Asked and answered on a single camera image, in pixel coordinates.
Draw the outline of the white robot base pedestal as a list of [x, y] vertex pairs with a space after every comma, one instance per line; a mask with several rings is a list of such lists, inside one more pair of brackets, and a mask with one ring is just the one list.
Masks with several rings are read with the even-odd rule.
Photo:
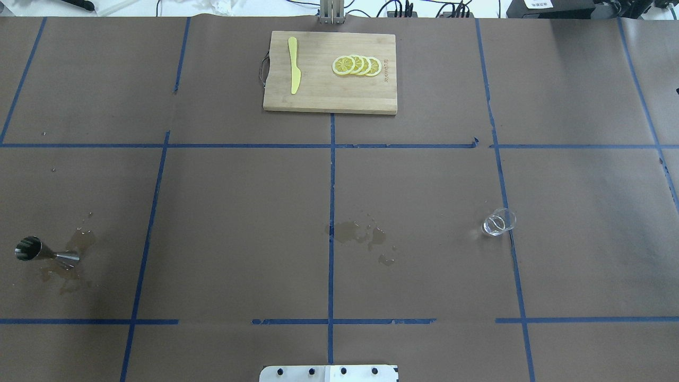
[[259, 381], [399, 381], [399, 372], [388, 364], [269, 366]]

